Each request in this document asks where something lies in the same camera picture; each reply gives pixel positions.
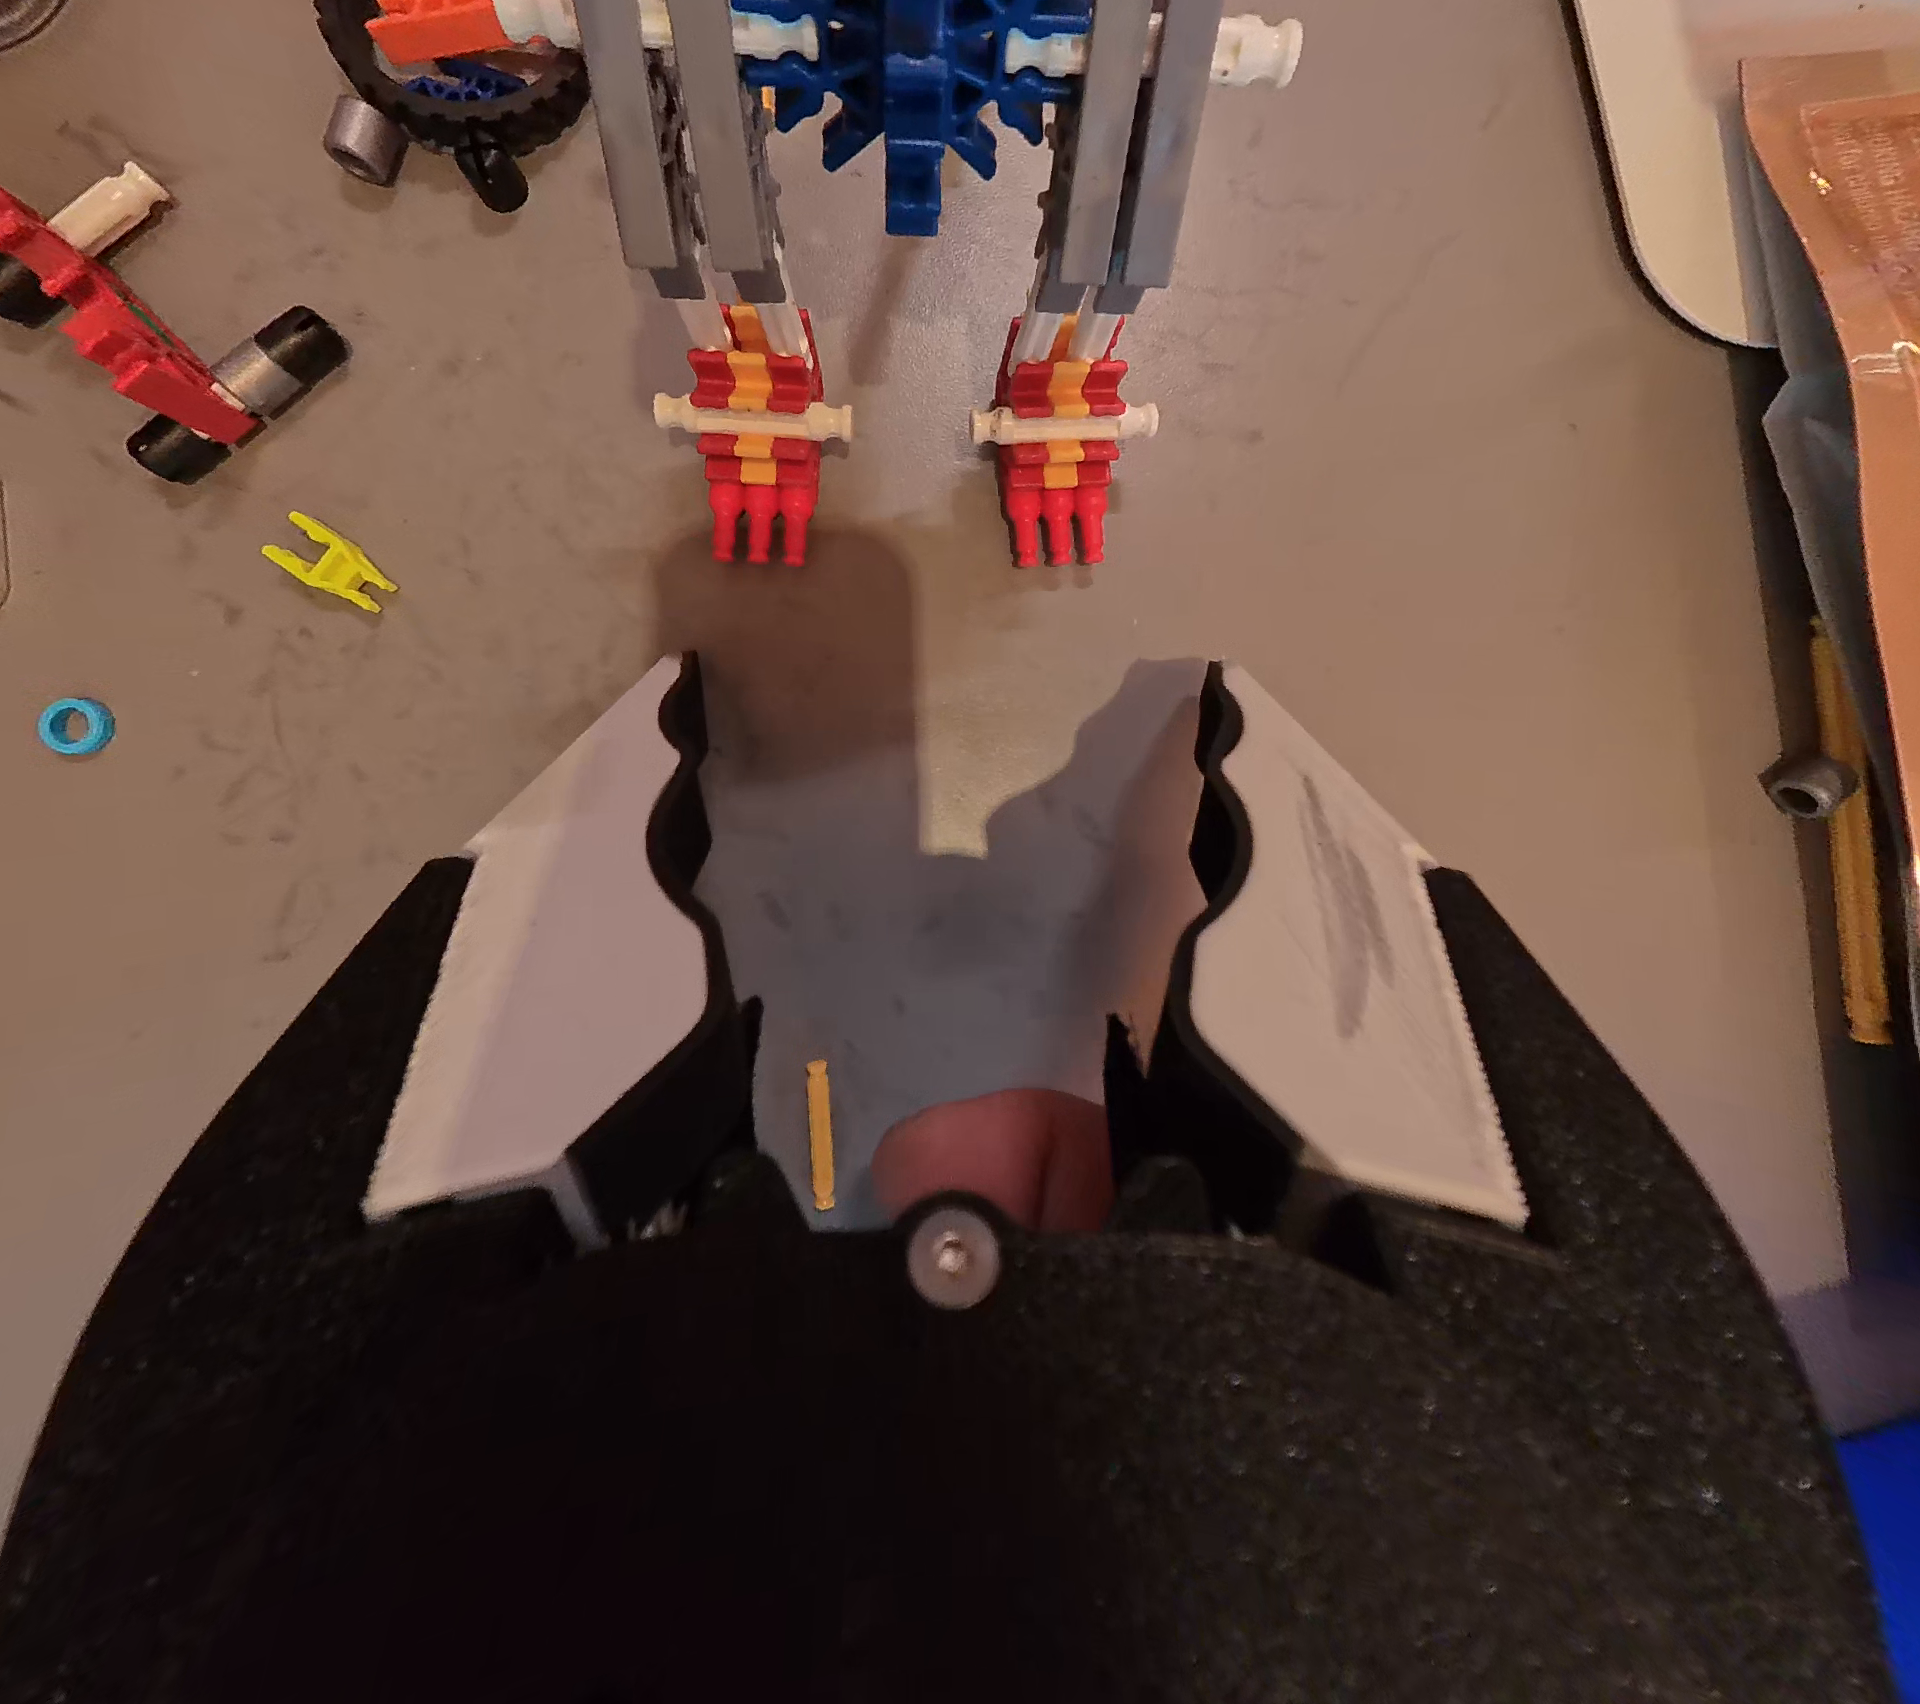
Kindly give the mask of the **yellow-green clip piece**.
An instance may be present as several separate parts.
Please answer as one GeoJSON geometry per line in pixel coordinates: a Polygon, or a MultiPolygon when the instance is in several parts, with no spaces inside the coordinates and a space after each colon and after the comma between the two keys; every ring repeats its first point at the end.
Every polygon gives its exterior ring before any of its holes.
{"type": "Polygon", "coordinates": [[[289,511],[289,526],[314,546],[314,551],[301,555],[278,543],[263,543],[260,555],[294,581],[369,614],[380,612],[374,591],[398,591],[395,581],[372,561],[368,551],[332,526],[301,511],[289,511]]]}

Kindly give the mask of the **orange connector piece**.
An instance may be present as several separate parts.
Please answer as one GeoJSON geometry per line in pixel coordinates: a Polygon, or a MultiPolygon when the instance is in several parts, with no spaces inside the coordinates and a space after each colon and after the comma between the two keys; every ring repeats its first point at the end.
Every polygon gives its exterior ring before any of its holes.
{"type": "Polygon", "coordinates": [[[395,65],[480,59],[539,41],[539,36],[516,36],[496,0],[376,0],[366,33],[395,65]]]}

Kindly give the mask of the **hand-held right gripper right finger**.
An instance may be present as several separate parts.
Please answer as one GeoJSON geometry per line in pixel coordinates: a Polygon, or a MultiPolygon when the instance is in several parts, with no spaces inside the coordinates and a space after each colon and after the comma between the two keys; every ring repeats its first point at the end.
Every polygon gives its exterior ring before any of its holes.
{"type": "Polygon", "coordinates": [[[1428,852],[1240,663],[1205,667],[1193,764],[1202,906],[1145,1049],[1111,1025],[1115,1180],[1182,1160],[1230,1231],[1271,1231],[1296,1188],[1524,1230],[1428,852]]]}

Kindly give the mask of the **long yellow rods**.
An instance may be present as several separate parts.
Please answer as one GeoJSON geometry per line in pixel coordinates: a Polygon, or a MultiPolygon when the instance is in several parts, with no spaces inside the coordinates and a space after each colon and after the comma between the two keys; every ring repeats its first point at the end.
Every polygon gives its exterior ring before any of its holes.
{"type": "Polygon", "coordinates": [[[1825,815],[1835,913],[1840,1000],[1853,1041],[1894,1043],[1878,852],[1867,803],[1867,751],[1840,654],[1820,615],[1808,655],[1820,751],[1851,774],[1851,789],[1825,815]]]}

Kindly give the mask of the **colourful construction toy dinosaur model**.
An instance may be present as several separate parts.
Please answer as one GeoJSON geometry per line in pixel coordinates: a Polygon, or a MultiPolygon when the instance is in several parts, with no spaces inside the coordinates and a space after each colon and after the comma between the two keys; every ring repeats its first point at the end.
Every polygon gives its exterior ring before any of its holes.
{"type": "Polygon", "coordinates": [[[766,137],[818,113],[822,163],[880,152],[884,227],[941,227],[947,157],[995,175],[995,128],[1049,152],[1033,275],[971,443],[1017,567],[1104,555],[1114,467],[1156,409],[1119,335],[1168,285],[1207,95],[1285,85],[1301,27],[1227,0],[553,0],[585,62],[623,263],[684,315],[712,550],[803,564],[825,443],[766,137]]]}

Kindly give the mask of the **blue plastic bin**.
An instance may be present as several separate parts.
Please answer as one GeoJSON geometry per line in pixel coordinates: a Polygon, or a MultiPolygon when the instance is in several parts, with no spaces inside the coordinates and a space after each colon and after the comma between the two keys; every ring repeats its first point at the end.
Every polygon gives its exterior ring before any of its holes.
{"type": "Polygon", "coordinates": [[[1843,1435],[1840,1471],[1860,1528],[1900,1702],[1917,1700],[1917,1416],[1843,1435]]]}

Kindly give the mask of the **red toy axle assembly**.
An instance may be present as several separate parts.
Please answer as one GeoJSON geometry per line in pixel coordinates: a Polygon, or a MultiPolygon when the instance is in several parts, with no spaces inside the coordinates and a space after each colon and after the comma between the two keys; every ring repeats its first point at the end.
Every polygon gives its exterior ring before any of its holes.
{"type": "Polygon", "coordinates": [[[22,328],[59,318],[76,356],[149,408],[127,455],[161,482],[195,486],[343,367],[349,346],[316,310],[292,305],[212,363],[195,356],[107,262],[169,201],[137,162],[91,182],[52,217],[6,189],[2,315],[22,328]]]}

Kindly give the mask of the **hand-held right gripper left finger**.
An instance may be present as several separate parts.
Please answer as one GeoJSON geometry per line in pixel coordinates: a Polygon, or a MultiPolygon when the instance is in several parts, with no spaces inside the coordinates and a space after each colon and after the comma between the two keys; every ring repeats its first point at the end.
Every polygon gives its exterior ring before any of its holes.
{"type": "Polygon", "coordinates": [[[589,1252],[685,1228],[755,1149],[761,1004],[698,895],[706,755],[702,661],[666,655],[468,842],[368,1222],[531,1192],[589,1252]]]}

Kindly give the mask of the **printed toy packaging bag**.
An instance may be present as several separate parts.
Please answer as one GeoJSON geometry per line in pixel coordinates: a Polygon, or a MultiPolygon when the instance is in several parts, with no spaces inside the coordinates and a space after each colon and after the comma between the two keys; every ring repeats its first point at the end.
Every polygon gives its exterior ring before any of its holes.
{"type": "Polygon", "coordinates": [[[1739,119],[1787,372],[1764,430],[1874,767],[1915,1025],[1915,48],[1742,59],[1739,119]]]}

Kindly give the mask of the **grey spacer piece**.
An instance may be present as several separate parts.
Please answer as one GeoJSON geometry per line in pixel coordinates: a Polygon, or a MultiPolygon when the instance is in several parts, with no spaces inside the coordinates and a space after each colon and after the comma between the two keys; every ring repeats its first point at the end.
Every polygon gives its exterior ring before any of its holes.
{"type": "Polygon", "coordinates": [[[1760,789],[1794,821],[1825,821],[1860,792],[1860,769],[1820,750],[1777,755],[1760,774],[1760,789]]]}
{"type": "Polygon", "coordinates": [[[355,92],[335,98],[324,131],[324,153],[366,186],[394,189],[411,141],[402,126],[355,92]]]}

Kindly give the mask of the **person's right hand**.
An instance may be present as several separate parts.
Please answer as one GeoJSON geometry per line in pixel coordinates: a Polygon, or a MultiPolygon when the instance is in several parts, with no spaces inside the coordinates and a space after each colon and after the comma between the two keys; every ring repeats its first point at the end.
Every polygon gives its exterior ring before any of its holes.
{"type": "Polygon", "coordinates": [[[1115,1200],[1104,1106],[1044,1087],[947,1099],[899,1117],[875,1143],[871,1180],[889,1217],[958,1192],[1030,1231],[1097,1231],[1115,1200]]]}

